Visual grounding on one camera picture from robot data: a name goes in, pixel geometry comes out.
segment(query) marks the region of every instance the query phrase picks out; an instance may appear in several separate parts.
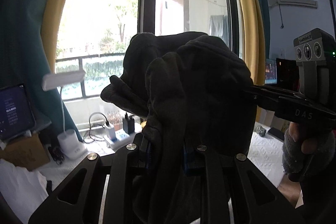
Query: computer screen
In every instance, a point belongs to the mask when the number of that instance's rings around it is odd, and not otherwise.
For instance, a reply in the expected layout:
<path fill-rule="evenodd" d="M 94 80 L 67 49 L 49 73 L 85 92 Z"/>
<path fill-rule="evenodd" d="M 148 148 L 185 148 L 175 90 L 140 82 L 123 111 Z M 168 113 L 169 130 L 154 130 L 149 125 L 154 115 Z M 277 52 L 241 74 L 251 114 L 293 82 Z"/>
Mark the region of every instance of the computer screen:
<path fill-rule="evenodd" d="M 0 90 L 0 140 L 8 140 L 35 125 L 24 85 Z"/>
<path fill-rule="evenodd" d="M 277 62 L 272 59 L 266 59 L 265 85 L 277 83 Z"/>

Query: wooden floor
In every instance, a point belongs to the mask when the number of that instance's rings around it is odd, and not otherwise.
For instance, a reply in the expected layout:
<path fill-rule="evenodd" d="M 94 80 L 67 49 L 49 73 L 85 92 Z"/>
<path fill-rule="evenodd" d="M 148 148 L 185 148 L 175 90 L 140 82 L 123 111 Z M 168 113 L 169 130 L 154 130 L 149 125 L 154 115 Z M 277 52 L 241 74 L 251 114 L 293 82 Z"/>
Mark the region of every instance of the wooden floor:
<path fill-rule="evenodd" d="M 284 175 L 278 190 L 293 205 L 293 207 L 296 206 L 301 191 L 298 182 L 292 182 L 288 179 L 287 175 Z"/>

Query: black cable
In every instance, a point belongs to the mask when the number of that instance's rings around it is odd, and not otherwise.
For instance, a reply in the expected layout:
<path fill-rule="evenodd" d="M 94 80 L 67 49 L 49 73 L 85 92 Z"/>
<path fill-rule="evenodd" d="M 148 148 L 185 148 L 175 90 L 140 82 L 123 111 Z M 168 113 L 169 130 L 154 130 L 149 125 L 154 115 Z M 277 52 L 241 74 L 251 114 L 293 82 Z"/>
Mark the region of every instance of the black cable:
<path fill-rule="evenodd" d="M 92 127 L 91 127 L 91 118 L 92 118 L 92 116 L 93 115 L 96 115 L 96 114 L 101 114 L 101 115 L 103 115 L 104 116 L 104 118 L 105 118 L 105 120 L 106 120 L 106 125 L 109 125 L 110 123 L 109 123 L 109 120 L 107 119 L 107 117 L 103 114 L 103 113 L 101 113 L 101 112 L 93 112 L 90 116 L 89 116 L 89 126 L 90 126 L 90 128 L 89 128 L 89 130 L 84 134 L 84 136 L 83 136 L 83 141 L 85 142 L 85 143 L 87 143 L 87 144 L 89 144 L 89 143 L 93 143 L 94 141 L 97 141 L 97 142 L 104 142 L 105 140 L 104 140 L 104 138 L 99 138 L 98 136 L 95 136 L 95 135 L 91 135 L 91 131 L 92 131 Z M 89 137 L 90 137 L 90 139 L 92 139 L 92 141 L 91 142 L 87 142 L 87 141 L 85 141 L 85 138 L 86 138 L 86 136 L 89 134 Z"/>
<path fill-rule="evenodd" d="M 280 29 L 283 29 L 284 28 L 284 23 L 282 21 L 282 14 L 281 14 L 281 9 L 280 9 L 280 4 L 279 4 L 279 11 L 280 11 L 280 17 L 281 17 L 281 26 L 280 26 Z"/>
<path fill-rule="evenodd" d="M 336 19 L 335 19 L 334 4 L 333 4 L 333 0 L 329 0 L 329 1 L 330 1 L 331 15 L 332 15 L 332 17 L 333 17 L 334 33 L 335 33 L 335 39 L 336 39 Z"/>

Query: black pipe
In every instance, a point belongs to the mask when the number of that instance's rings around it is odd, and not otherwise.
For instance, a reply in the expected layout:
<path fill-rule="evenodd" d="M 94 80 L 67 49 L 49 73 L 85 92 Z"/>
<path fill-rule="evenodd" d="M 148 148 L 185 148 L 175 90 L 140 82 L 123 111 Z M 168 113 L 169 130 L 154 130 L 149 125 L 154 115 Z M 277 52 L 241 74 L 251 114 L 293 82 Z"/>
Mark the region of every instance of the black pipe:
<path fill-rule="evenodd" d="M 331 15 L 332 15 L 332 17 L 333 17 L 334 33 L 335 33 L 335 39 L 336 39 L 336 19 L 335 19 L 334 4 L 333 4 L 333 0 L 329 0 L 329 1 L 330 1 Z"/>

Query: camera lens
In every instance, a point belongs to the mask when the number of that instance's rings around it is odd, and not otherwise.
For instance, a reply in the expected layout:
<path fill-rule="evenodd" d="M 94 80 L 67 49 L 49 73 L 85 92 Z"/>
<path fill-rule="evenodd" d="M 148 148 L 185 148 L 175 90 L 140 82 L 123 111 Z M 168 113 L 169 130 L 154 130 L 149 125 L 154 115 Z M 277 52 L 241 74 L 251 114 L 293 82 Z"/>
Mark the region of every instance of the camera lens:
<path fill-rule="evenodd" d="M 303 47 L 303 53 L 304 53 L 304 56 L 307 60 L 309 60 L 311 58 L 311 50 L 310 50 L 310 47 L 308 44 L 306 44 L 304 47 Z"/>
<path fill-rule="evenodd" d="M 296 54 L 297 54 L 297 57 L 298 57 L 299 59 L 301 59 L 301 57 L 302 57 L 302 52 L 301 52 L 301 49 L 300 49 L 300 48 L 297 48 L 297 50 L 296 50 Z"/>
<path fill-rule="evenodd" d="M 314 44 L 314 52 L 317 57 L 321 56 L 321 46 L 317 42 Z"/>

